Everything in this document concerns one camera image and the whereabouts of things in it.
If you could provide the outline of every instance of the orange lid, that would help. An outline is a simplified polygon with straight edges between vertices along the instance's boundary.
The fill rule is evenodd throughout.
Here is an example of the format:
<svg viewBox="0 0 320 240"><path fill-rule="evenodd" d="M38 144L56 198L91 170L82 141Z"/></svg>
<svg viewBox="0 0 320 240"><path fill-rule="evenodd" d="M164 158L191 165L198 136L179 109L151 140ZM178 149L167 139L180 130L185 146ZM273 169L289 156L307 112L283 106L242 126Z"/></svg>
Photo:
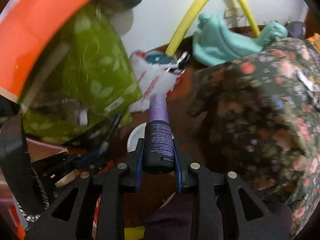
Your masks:
<svg viewBox="0 0 320 240"><path fill-rule="evenodd" d="M20 0L0 23L0 95L17 102L40 53L90 0Z"/></svg>

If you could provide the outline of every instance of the metal screw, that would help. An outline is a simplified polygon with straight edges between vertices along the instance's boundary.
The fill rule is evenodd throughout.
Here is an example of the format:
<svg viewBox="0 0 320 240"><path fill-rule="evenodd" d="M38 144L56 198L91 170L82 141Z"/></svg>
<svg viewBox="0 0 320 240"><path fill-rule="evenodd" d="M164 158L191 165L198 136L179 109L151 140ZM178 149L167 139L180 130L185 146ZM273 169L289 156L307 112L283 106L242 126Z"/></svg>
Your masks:
<svg viewBox="0 0 320 240"><path fill-rule="evenodd" d="M119 163L117 165L117 167L118 167L118 169L123 170L123 169L125 169L127 167L127 164L126 163Z"/></svg>
<svg viewBox="0 0 320 240"><path fill-rule="evenodd" d="M80 173L80 178L81 179L86 179L87 177L89 177L89 172L84 171Z"/></svg>
<svg viewBox="0 0 320 240"><path fill-rule="evenodd" d="M235 179L237 177L237 174L234 171L229 171L228 172L228 177L231 179Z"/></svg>
<svg viewBox="0 0 320 240"><path fill-rule="evenodd" d="M190 164L190 167L194 170L197 170L200 168L200 164L199 163L191 163Z"/></svg>

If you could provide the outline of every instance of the white wall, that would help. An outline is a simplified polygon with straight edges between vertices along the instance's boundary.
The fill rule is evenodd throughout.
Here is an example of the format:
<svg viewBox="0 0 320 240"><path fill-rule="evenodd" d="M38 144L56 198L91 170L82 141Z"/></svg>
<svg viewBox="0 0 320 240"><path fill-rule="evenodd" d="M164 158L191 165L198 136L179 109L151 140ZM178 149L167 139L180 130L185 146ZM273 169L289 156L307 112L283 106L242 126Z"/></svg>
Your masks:
<svg viewBox="0 0 320 240"><path fill-rule="evenodd" d="M168 44L184 14L194 0L143 0L133 10L115 15L112 22L121 35L127 54L136 49L150 50ZM301 20L304 14L303 0L247 0L258 23L263 25L274 20L284 24ZM210 0L204 12L223 15L225 0ZM239 25L245 25L241 19ZM187 36L193 34L196 21Z"/></svg>

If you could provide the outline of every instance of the bottle cap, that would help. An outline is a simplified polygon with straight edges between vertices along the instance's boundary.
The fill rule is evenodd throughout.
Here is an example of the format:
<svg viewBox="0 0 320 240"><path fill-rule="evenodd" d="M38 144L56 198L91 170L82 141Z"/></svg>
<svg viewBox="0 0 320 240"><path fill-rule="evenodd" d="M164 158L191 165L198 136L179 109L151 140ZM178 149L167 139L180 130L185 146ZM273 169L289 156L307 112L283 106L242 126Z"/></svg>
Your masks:
<svg viewBox="0 0 320 240"><path fill-rule="evenodd" d="M162 93L155 93L150 98L147 122L156 120L161 120L169 123L167 102L165 101L165 94Z"/></svg>

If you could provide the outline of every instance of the yellow cable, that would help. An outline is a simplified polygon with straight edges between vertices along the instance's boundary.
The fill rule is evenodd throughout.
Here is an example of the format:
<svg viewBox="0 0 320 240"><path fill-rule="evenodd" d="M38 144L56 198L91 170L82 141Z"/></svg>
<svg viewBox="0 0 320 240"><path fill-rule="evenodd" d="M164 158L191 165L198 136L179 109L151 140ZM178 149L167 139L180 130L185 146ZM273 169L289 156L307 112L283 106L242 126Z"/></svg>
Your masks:
<svg viewBox="0 0 320 240"><path fill-rule="evenodd" d="M209 0L195 0L193 2L193 4L191 5L189 10L187 11L185 16L183 17L181 23L179 24L176 32L174 33L174 35L173 35L173 37L167 47L167 50L165 51L165 53L167 55L172 56L173 54L175 54L178 46L180 45L181 41L183 40L184 36L186 35L191 24L196 19L196 17L199 15L202 8L206 5L206 3L208 1ZM238 0L238 2L240 3L244 13L247 16L247 19L250 23L252 31L254 32L256 37L258 37L260 34L260 30L259 30L257 23L252 15L250 9L249 9L248 4L246 3L245 0Z"/></svg>

